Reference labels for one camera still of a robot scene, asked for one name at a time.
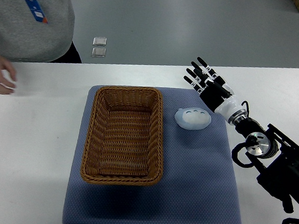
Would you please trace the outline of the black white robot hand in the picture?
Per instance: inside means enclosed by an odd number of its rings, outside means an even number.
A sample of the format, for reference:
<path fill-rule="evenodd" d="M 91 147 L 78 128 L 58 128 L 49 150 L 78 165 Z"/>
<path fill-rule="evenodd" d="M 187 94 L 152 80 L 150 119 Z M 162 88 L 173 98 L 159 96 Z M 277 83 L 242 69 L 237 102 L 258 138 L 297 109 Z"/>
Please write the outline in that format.
<path fill-rule="evenodd" d="M 196 62 L 192 61 L 194 70 L 186 69 L 192 79 L 184 76 L 184 80 L 199 93 L 205 105 L 215 114 L 222 115 L 227 123 L 238 124 L 241 120 L 246 119 L 247 110 L 239 103 L 237 97 L 219 84 L 224 84 L 225 80 L 201 57 L 197 57 L 197 61 L 204 69 L 202 70 Z"/>

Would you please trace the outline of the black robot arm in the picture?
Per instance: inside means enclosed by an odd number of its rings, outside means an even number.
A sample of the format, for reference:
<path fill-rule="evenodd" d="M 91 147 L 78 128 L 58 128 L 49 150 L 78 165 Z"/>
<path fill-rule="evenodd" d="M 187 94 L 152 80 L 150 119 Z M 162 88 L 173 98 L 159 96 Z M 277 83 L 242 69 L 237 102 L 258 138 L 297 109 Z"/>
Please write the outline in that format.
<path fill-rule="evenodd" d="M 293 213 L 299 206 L 299 69 L 237 69 L 224 79 L 199 58 L 185 80 L 244 138 L 233 161 L 255 168 L 258 184 Z"/>

